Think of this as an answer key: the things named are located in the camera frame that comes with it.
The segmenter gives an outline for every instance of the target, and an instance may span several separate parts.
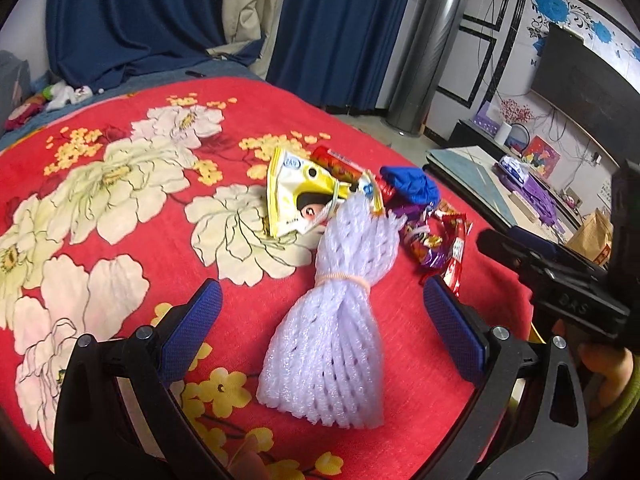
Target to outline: white flower print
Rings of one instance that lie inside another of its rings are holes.
[[[0,237],[0,328],[14,327],[22,288],[40,286],[44,262],[62,246],[47,233],[53,211],[50,200],[32,195],[18,206],[14,224]]]
[[[286,278],[297,267],[311,263],[311,250],[318,246],[322,226],[305,235],[292,232],[280,238],[266,234],[266,189],[264,186],[232,184],[219,187],[213,197],[196,197],[184,209],[196,224],[191,245],[205,266],[218,264],[218,278],[236,285],[253,286],[263,272]]]
[[[76,340],[91,333],[98,341],[118,333],[149,288],[142,267],[128,254],[100,260],[90,274],[66,254],[44,264],[40,288],[44,306],[20,298],[15,311],[15,351],[24,355],[15,392],[24,420],[37,426],[53,448],[60,386]]]
[[[200,105],[151,108],[146,116],[148,119],[131,123],[132,139],[166,137],[185,148],[199,148],[201,138],[220,133],[224,120],[220,110]]]
[[[111,245],[133,232],[138,222],[158,215],[168,193],[189,187],[184,169],[196,157],[170,140],[122,139],[108,144],[104,161],[71,170],[50,195],[56,207],[49,234],[79,244],[89,233]]]

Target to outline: bed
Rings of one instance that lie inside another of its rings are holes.
[[[371,292],[385,353],[385,423],[312,426],[255,401],[271,335],[314,282],[321,229],[268,238],[264,187],[276,146],[324,144],[377,171],[402,156],[235,64],[210,61],[132,78],[78,109],[5,137],[0,154],[0,405],[52,470],[53,423],[76,339],[128,336],[156,324],[206,278],[222,314],[172,391],[221,462],[254,434],[273,479],[409,478],[472,393],[422,305],[403,250]],[[478,253],[474,223],[460,298],[489,324],[529,333],[526,289]]]

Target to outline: blue cloth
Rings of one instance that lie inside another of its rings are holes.
[[[413,204],[427,205],[434,209],[440,202],[440,190],[436,183],[419,168],[383,166],[380,175],[396,192]]]
[[[222,0],[47,0],[53,72],[78,88],[114,88],[133,75],[193,66],[226,44]],[[227,56],[249,65],[262,40]]]
[[[197,64],[195,66],[188,67],[188,69],[170,70],[168,72],[156,72],[153,74],[139,75],[130,78],[127,82],[105,91],[103,94],[95,94],[88,98],[86,101],[82,101],[76,105],[67,105],[60,110],[53,110],[51,112],[42,111],[33,119],[29,120],[23,127],[7,132],[3,136],[0,136],[0,152],[5,148],[11,146],[14,142],[17,142],[21,138],[29,135],[33,130],[38,129],[41,126],[49,124],[60,117],[63,117],[71,112],[75,112],[80,108],[85,108],[88,105],[110,99],[118,95],[129,94],[132,92],[139,92],[147,88],[154,88],[156,86],[167,85],[169,83],[177,83],[178,81],[193,80],[192,76],[186,75],[185,70],[194,70],[203,74],[206,78],[234,76],[244,77],[247,79],[253,79],[256,81],[262,81],[257,75],[251,72],[246,67],[233,62],[222,61],[217,59],[209,59],[204,63]]]
[[[267,81],[315,106],[376,107],[407,0],[283,0]]]

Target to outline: floor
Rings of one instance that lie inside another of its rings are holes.
[[[388,126],[381,117],[371,115],[349,116],[336,115],[343,123],[350,124],[361,132],[370,135],[378,142],[400,153],[411,163],[421,168],[426,162],[427,151],[439,148],[439,146],[425,136],[407,137],[398,134],[398,131]]]

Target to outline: red decorative branch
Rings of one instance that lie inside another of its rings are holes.
[[[505,122],[509,124],[528,123],[534,119],[531,108],[527,105],[519,105],[513,99],[502,101],[500,111],[502,112]]]

